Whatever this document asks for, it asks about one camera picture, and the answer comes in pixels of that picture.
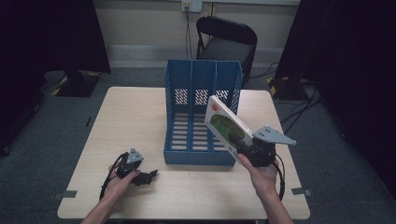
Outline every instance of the plastic organizer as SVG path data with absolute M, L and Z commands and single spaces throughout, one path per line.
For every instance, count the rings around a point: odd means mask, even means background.
M 242 86 L 239 62 L 169 60 L 166 68 L 167 164 L 233 166 L 235 159 L 205 125 L 209 96 L 235 114 Z

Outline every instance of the chair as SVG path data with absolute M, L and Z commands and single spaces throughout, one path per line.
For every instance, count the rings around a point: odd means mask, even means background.
M 250 76 L 257 46 L 256 33 L 244 23 L 228 21 L 214 16 L 205 16 L 196 22 L 198 31 L 197 60 L 238 61 L 241 63 L 244 80 Z M 204 45 L 202 34 L 209 35 Z

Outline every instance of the table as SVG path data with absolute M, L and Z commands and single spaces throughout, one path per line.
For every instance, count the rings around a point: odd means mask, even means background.
M 98 203 L 108 166 L 134 147 L 145 157 L 139 169 L 145 173 L 158 169 L 159 173 L 150 185 L 131 185 L 120 209 L 111 218 L 266 219 L 248 171 L 241 164 L 233 167 L 165 164 L 165 108 L 164 88 L 108 90 L 67 188 L 76 190 L 77 195 L 63 198 L 58 210 L 60 218 L 87 216 Z M 281 131 L 267 91 L 241 91 L 238 117 L 251 130 L 268 124 Z M 286 166 L 283 204 L 291 218 L 309 218 L 305 196 L 291 193 L 301 184 L 289 149 L 277 145 L 276 151 Z

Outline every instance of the book cover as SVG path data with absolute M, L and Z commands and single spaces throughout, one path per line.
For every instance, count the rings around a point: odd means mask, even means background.
M 250 146 L 253 131 L 215 95 L 210 96 L 207 102 L 205 125 L 228 149 L 235 160 L 241 163 L 237 157 L 233 139 L 238 138 Z

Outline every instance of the wall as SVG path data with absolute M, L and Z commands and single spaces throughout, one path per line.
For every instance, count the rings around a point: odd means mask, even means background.
M 274 5 L 276 1 L 284 5 Z M 263 60 L 273 61 L 280 57 L 298 1 L 263 1 L 269 2 L 264 5 L 223 2 L 203 2 L 202 13 L 190 13 L 193 57 L 198 40 L 195 22 L 210 14 L 249 25 L 259 39 L 256 58 L 265 52 L 267 55 L 268 52 L 275 54 L 275 58 L 264 56 L 267 59 Z M 185 52 L 187 19 L 185 13 L 181 12 L 180 1 L 96 0 L 94 3 L 107 45 L 167 47 Z

